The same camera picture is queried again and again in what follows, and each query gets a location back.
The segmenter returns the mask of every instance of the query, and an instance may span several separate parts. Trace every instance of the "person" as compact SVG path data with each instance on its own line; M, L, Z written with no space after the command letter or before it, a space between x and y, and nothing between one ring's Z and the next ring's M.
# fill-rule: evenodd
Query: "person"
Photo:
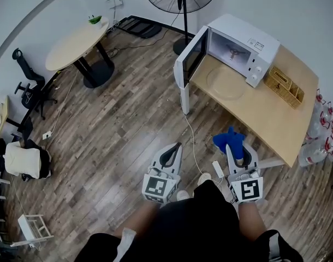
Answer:
M113 235L92 235L75 262L90 260L303 261L278 231L266 229L255 203L239 205L238 219L211 180L193 198L162 208L145 201Z
M30 139L7 144L4 159L6 171L23 181L51 176L51 155Z

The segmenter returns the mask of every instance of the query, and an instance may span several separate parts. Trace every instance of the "white chair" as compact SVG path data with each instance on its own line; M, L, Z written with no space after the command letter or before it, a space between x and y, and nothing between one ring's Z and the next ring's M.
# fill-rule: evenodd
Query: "white chair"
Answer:
M42 215L22 215L18 221L26 241L14 242L10 245L11 247L30 245L33 248L35 247L34 243L44 242L53 237L46 227ZM40 227L38 227L37 221L41 222Z

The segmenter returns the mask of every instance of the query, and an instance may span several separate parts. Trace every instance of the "microwave window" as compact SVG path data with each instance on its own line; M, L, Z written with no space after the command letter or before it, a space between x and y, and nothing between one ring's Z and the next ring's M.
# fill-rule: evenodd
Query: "microwave window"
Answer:
M185 84L189 82L203 57L206 55L207 31L199 39L192 51L183 61L183 79Z

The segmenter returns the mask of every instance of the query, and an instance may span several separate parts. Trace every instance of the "white microwave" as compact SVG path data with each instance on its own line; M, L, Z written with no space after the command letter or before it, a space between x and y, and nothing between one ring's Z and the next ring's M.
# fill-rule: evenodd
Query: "white microwave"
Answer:
M182 91L204 56L209 54L242 74L248 84L256 87L272 64L279 47L280 42L275 38L225 14L203 26L189 42L176 59L174 77Z

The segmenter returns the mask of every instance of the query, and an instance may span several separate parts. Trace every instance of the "blue cloth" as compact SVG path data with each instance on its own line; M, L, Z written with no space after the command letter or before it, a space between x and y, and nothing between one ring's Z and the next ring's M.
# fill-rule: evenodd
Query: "blue cloth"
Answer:
M227 133L218 134L212 138L214 144L220 148L220 150L226 154L226 145L231 148L232 154L235 159L242 159L243 154L243 141L245 136L243 134L234 132L233 126L228 128Z

